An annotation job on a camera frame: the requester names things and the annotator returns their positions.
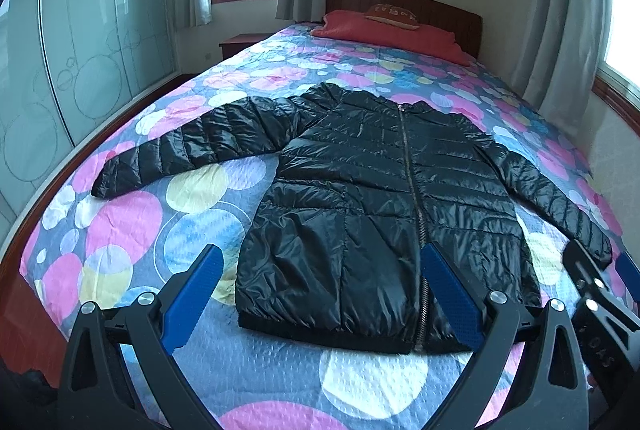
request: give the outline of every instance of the metal zipper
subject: metal zipper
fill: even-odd
[[[424,225],[424,214],[420,203],[418,202],[418,195],[415,191],[414,175],[411,171],[411,163],[409,159],[409,140],[406,136],[406,129],[404,127],[404,106],[398,105],[398,111],[400,112],[400,126],[402,129],[402,142],[404,145],[404,165],[406,168],[406,177],[409,182],[409,190],[414,198],[415,210],[418,214],[418,240],[420,241],[420,249],[427,244],[427,231]],[[423,276],[420,276],[420,312],[418,316],[418,328],[415,337],[415,350],[422,350],[424,345],[424,337],[427,331],[427,318],[429,315],[429,282]]]

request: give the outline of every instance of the orange cushion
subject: orange cushion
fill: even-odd
[[[409,30],[368,20],[364,13],[337,9],[324,16],[324,26],[317,27],[311,36],[350,40],[384,47],[395,47],[448,62],[468,66],[468,56],[456,44],[453,33],[422,24]]]
[[[371,6],[364,16],[383,24],[401,27],[402,29],[418,29],[420,27],[418,19],[411,11],[391,4]]]

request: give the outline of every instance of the nightstand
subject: nightstand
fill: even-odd
[[[220,42],[220,47],[222,47],[222,59],[226,60],[227,58],[231,58],[232,56],[237,55],[240,51],[257,44],[262,40],[266,40],[272,34],[273,33],[249,33],[234,36],[229,40]]]

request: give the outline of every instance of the wooden headboard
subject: wooden headboard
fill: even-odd
[[[376,4],[392,4],[413,12],[421,24],[433,25],[456,35],[465,53],[478,58],[482,40],[482,17],[436,0],[326,0],[326,12],[335,9],[364,12]]]

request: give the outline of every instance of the silver bolt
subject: silver bolt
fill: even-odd
[[[555,309],[556,311],[564,311],[564,304],[557,298],[552,298],[549,303],[551,304],[552,309]]]
[[[142,293],[142,295],[138,297],[138,303],[140,305],[149,305],[152,304],[155,299],[156,295],[154,295],[151,291],[147,291],[146,293]]]
[[[80,312],[83,315],[88,315],[94,312],[95,309],[95,304],[93,302],[85,302],[84,304],[82,304],[82,307],[80,308]]]
[[[507,303],[507,295],[505,295],[502,291],[491,291],[489,295],[489,299],[491,302],[495,304],[506,304]]]

